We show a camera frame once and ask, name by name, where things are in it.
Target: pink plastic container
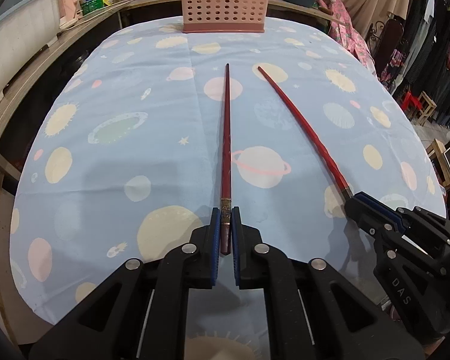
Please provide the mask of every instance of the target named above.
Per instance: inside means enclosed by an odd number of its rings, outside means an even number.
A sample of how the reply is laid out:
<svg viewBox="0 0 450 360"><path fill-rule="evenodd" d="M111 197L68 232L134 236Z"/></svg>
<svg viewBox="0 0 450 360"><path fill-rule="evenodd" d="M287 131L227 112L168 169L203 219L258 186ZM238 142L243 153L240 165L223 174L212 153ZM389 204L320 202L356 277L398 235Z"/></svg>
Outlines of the pink plastic container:
<svg viewBox="0 0 450 360"><path fill-rule="evenodd" d="M182 0L183 32L264 32L268 0Z"/></svg>

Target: chopstick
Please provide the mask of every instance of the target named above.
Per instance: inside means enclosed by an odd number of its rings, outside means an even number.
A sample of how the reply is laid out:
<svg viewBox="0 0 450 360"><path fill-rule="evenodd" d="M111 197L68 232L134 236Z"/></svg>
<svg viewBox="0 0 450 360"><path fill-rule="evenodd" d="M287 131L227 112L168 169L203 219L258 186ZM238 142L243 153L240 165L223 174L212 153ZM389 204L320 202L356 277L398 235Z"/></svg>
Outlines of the chopstick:
<svg viewBox="0 0 450 360"><path fill-rule="evenodd" d="M230 254L230 213L232 209L232 174L230 147L230 65L225 66L225 102L223 112L222 190L220 193L220 252Z"/></svg>
<svg viewBox="0 0 450 360"><path fill-rule="evenodd" d="M350 187L348 186L345 177L343 177L342 173L338 169L338 166L335 163L334 159L332 158L332 156L330 156L329 152L327 151L327 148L322 144L320 138L315 133L315 131L313 131L312 126L307 122L307 120L303 117L303 115L300 113L297 107L295 107L295 105L288 98L288 96L285 95L285 93L281 90L281 88L277 85L277 83L260 66L258 67L258 71L262 73L262 75L273 87L273 89L275 89L275 92L277 92L277 94L283 100L285 105L288 107L288 109L290 110L290 112L292 113L292 115L302 128L302 130L308 136L308 139L310 139L315 144L315 147L319 155L322 157L322 160L325 162L325 165L327 166L328 170L333 175L335 183L340 192L342 193L344 201L347 201L349 198L353 196Z"/></svg>

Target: metal screw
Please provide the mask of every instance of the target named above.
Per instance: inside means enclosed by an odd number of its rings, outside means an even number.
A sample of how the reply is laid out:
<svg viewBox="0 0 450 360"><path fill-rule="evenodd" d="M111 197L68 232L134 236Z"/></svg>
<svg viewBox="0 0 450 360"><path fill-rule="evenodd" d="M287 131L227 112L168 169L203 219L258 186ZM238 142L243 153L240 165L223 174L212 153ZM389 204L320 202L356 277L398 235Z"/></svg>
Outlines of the metal screw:
<svg viewBox="0 0 450 360"><path fill-rule="evenodd" d="M255 249L255 252L257 253L265 254L269 252L270 246L268 246L267 244L257 244L253 249Z"/></svg>
<svg viewBox="0 0 450 360"><path fill-rule="evenodd" d="M140 266L140 260L139 259L129 259L125 263L125 268L130 269L133 271L134 269L137 269Z"/></svg>
<svg viewBox="0 0 450 360"><path fill-rule="evenodd" d="M317 271L321 271L327 267L327 263L322 259L313 259L311 265L312 268L316 269Z"/></svg>
<svg viewBox="0 0 450 360"><path fill-rule="evenodd" d="M192 254L197 250L197 246L195 244L185 244L182 246L182 252L186 254Z"/></svg>

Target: planet print tablecloth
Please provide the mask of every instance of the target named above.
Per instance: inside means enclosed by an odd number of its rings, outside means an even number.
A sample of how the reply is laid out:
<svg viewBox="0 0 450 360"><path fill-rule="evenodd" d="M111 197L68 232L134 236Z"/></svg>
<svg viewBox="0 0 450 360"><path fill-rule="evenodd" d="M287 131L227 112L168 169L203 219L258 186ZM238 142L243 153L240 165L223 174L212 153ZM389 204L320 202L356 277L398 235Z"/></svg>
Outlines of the planet print tablecloth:
<svg viewBox="0 0 450 360"><path fill-rule="evenodd" d="M77 71L20 179L10 257L34 312L56 323L129 258L159 259L219 205L223 77L231 71L232 195L243 223L288 257L326 259L372 300L372 239L348 222L314 147L262 66L313 126L354 191L445 215L431 162L400 108L318 30L181 33L181 17L125 28ZM267 359L263 292L239 291L232 256L193 290L186 358Z"/></svg>

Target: pink floral fabric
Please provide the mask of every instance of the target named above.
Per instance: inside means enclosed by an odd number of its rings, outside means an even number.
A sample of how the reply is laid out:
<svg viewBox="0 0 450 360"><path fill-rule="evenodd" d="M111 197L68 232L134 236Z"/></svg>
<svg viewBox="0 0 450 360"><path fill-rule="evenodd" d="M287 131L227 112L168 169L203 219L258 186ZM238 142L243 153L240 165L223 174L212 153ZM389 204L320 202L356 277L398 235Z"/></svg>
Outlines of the pink floral fabric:
<svg viewBox="0 0 450 360"><path fill-rule="evenodd" d="M334 3L330 2L329 6L327 6L323 0L318 0L318 3L321 7L331 10L339 21L345 23L345 25L341 25L332 21L328 36L341 44L350 54L358 59L370 73L377 76L375 63L370 55L367 44L358 31L353 28L352 19L342 1L335 0Z"/></svg>

